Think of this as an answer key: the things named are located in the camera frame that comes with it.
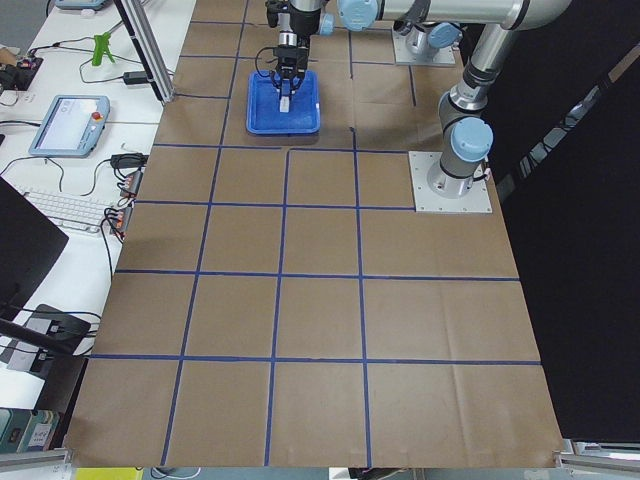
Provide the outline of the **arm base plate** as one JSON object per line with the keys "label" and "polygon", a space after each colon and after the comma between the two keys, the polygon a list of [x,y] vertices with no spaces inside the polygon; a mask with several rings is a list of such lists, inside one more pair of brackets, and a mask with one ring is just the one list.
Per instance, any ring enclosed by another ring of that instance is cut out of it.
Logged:
{"label": "arm base plate", "polygon": [[447,175],[440,165],[441,152],[409,151],[410,176],[417,213],[482,214],[493,212],[487,181],[475,181],[478,166],[468,179]]}
{"label": "arm base plate", "polygon": [[443,44],[436,42],[436,46],[429,41],[430,34],[412,30],[407,36],[392,32],[394,56],[396,65],[413,65],[429,67],[453,67],[456,63],[453,54],[453,44],[458,39],[445,40]]}

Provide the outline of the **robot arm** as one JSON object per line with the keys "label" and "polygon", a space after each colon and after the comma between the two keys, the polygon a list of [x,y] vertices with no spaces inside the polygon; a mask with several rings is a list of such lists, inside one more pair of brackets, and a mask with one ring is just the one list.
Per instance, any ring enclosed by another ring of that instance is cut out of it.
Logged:
{"label": "robot arm", "polygon": [[[462,79],[440,100],[445,148],[427,174],[434,193],[458,199],[471,190],[491,149],[493,132],[480,115],[518,33],[551,23],[568,6],[566,1],[340,1],[337,12],[350,31],[380,20],[393,22],[401,35],[425,22],[483,25]],[[269,76],[286,106],[304,81],[312,36],[329,30],[328,16],[322,1],[268,1],[265,8],[269,26],[280,30],[273,49],[277,66]]]}
{"label": "robot arm", "polygon": [[[326,11],[325,1],[267,1],[266,19],[279,29],[278,44],[272,48],[277,61],[268,78],[281,100],[289,100],[301,88],[308,70],[311,37],[330,35],[334,16]],[[382,19],[383,1],[339,1],[337,13],[342,25],[362,31]],[[421,54],[453,45],[463,36],[458,23],[427,20],[429,1],[413,1],[394,20],[393,32],[405,40],[407,48]]]}

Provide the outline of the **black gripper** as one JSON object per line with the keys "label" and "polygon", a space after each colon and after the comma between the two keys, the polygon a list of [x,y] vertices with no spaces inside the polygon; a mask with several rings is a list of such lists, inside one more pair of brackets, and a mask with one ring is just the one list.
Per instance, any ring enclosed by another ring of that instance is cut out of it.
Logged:
{"label": "black gripper", "polygon": [[274,54],[277,57],[275,72],[269,73],[271,84],[278,95],[282,94],[282,80],[289,80],[290,95],[294,95],[303,83],[309,59],[309,37],[292,31],[281,30]]}
{"label": "black gripper", "polygon": [[266,0],[266,19],[270,28],[275,28],[279,24],[279,15],[287,14],[289,7],[288,0]]}

